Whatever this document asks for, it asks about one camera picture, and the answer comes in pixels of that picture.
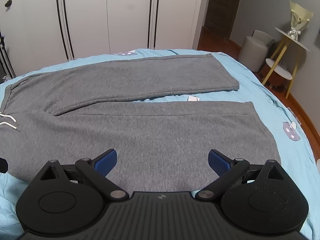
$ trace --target gray wall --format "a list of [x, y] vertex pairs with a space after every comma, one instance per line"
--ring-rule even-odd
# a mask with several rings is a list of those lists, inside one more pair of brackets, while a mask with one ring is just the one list
[[[299, 38], [311, 51], [302, 54], [302, 65], [298, 69], [291, 94], [320, 131], [320, 0], [291, 1], [315, 13]], [[279, 41], [282, 36], [274, 26], [284, 31], [290, 29], [289, 0], [240, 0], [231, 40], [242, 45], [247, 35], [259, 29]], [[284, 57], [289, 69], [293, 68], [296, 49], [296, 45], [291, 45]]]

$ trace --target black door handle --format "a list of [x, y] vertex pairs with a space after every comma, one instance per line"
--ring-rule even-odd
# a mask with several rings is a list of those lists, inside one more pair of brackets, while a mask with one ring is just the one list
[[11, 5], [12, 5], [12, 0], [8, 0], [4, 6], [8, 8]]

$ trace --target yellow table leg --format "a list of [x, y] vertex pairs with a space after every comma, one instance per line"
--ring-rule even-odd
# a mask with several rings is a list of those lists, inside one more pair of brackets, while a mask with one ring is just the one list
[[276, 66], [279, 64], [279, 61], [281, 60], [282, 56], [284, 55], [285, 51], [287, 50], [287, 48], [289, 46], [289, 43], [290, 43], [290, 39], [287, 39], [287, 41], [285, 42], [285, 45], [284, 45], [283, 49], [281, 50], [278, 58], [276, 59], [275, 63], [273, 64], [273, 66], [270, 69], [270, 71], [268, 72], [268, 74], [266, 75], [265, 79], [263, 80], [262, 85], [266, 84], [266, 82], [268, 81], [269, 77], [271, 76], [271, 74], [275, 70]]
[[279, 49], [282, 47], [282, 45], [284, 44], [285, 41], [285, 36], [283, 36], [282, 40], [280, 41], [278, 47], [276, 48], [275, 52], [272, 54], [272, 56], [270, 57], [271, 59], [273, 59], [275, 57], [275, 55], [277, 55]]
[[289, 96], [289, 93], [290, 93], [290, 90], [291, 90], [291, 87], [292, 87], [292, 84], [293, 84], [293, 81], [294, 81], [294, 77], [296, 76], [296, 73], [297, 73], [297, 69], [298, 69], [298, 65], [299, 65], [299, 59], [300, 59], [300, 52], [301, 52], [301, 47], [299, 47], [299, 50], [297, 52], [297, 59], [296, 59], [296, 64], [294, 66], [293, 73], [292, 73], [292, 80], [290, 81], [290, 85], [289, 85], [288, 91], [287, 91], [287, 93], [285, 95], [286, 99]]

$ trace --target black stand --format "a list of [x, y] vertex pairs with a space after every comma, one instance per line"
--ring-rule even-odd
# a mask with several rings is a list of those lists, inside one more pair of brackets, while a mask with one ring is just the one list
[[3, 74], [4, 76], [7, 74], [6, 70], [4, 69], [4, 66], [3, 66], [3, 63], [2, 63], [2, 60], [0, 60], [0, 65], [1, 65], [1, 69], [3, 71]]
[[2, 47], [0, 48], [1, 57], [2, 57], [2, 60], [3, 60], [4, 64], [5, 64], [5, 67], [7, 68], [7, 71], [5, 71], [5, 72], [8, 73], [11, 78], [15, 78], [16, 77], [16, 73], [14, 72], [14, 70], [12, 68], [8, 53], [7, 53], [6, 49], [5, 49], [4, 37], [2, 37], [1, 31], [0, 31], [0, 45], [2, 45]]

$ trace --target blue gripper pad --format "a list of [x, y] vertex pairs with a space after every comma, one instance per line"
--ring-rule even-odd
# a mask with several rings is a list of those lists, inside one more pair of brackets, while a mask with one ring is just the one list
[[105, 156], [103, 156], [100, 160], [98, 160], [94, 164], [94, 169], [97, 172], [99, 172], [102, 176], [105, 177], [114, 168], [114, 166], [116, 166], [116, 163], [117, 163], [117, 152], [113, 150], [107, 153]]
[[208, 155], [208, 163], [211, 169], [220, 176], [231, 169], [230, 163], [220, 157], [214, 151], [210, 151]]

